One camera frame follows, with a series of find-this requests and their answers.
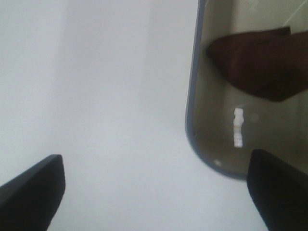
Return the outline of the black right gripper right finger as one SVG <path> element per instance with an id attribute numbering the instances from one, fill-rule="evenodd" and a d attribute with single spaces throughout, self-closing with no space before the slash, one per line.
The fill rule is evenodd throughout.
<path id="1" fill-rule="evenodd" d="M 264 150 L 253 150 L 249 194 L 270 231 L 308 229 L 308 176 Z"/>

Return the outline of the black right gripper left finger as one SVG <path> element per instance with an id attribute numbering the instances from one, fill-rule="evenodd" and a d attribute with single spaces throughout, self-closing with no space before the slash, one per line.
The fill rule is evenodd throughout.
<path id="1" fill-rule="evenodd" d="M 2 231 L 46 231 L 65 192 L 63 158 L 52 154 L 0 188 Z"/>

